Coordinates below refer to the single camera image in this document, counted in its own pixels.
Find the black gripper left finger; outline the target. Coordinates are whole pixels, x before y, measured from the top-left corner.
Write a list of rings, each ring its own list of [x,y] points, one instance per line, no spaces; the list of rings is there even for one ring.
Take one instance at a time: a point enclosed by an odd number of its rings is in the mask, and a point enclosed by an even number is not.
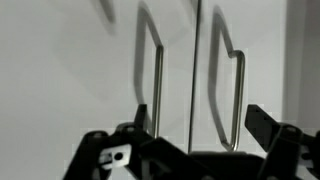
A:
[[[135,118],[134,118],[134,124],[138,128],[146,130],[147,129],[146,117],[147,117],[147,105],[139,104],[136,111]]]

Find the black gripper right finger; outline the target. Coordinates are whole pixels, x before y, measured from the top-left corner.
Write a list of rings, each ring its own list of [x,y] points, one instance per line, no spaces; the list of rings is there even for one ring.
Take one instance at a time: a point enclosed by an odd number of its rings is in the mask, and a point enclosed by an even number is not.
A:
[[[268,151],[280,124],[256,104],[249,104],[245,117],[245,127],[262,147]]]

